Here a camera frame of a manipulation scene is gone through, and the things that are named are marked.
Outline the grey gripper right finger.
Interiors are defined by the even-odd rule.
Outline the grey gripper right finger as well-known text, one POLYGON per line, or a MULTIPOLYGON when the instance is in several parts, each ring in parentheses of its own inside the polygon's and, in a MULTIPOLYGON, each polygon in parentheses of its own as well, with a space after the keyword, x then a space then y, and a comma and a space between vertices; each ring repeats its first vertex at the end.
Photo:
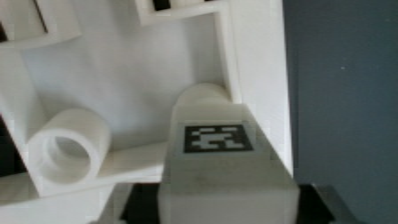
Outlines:
POLYGON ((295 224, 359 224, 332 186, 302 184, 295 224))

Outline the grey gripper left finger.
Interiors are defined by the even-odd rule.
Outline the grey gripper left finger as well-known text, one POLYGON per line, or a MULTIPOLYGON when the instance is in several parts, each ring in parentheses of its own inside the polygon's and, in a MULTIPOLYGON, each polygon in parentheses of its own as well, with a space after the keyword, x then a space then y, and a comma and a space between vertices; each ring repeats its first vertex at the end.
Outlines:
POLYGON ((89 224, 160 224, 158 183, 119 183, 89 224))

